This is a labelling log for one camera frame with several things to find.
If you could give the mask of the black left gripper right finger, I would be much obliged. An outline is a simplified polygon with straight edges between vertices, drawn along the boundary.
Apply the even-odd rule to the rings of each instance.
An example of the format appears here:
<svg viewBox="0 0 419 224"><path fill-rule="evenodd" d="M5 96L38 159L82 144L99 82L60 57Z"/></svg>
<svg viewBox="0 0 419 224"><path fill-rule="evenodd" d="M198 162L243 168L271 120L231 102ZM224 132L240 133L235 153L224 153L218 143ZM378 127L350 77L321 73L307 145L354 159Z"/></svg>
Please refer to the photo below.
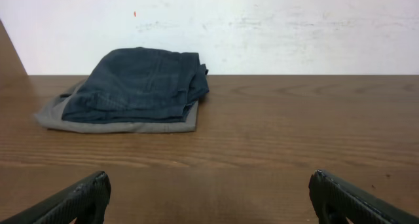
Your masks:
<svg viewBox="0 0 419 224"><path fill-rule="evenodd" d="M319 224L418 224L418 217L325 170L311 175L308 188Z"/></svg>

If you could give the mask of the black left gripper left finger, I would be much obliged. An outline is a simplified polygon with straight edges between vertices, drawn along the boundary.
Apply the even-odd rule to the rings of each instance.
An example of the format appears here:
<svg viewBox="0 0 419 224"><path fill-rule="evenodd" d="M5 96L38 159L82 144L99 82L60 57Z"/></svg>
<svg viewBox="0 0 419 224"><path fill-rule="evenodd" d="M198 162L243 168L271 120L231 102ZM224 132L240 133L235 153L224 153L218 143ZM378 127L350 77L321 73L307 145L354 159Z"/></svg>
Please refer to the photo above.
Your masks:
<svg viewBox="0 0 419 224"><path fill-rule="evenodd" d="M102 224L111 198L111 183L97 171L2 224Z"/></svg>

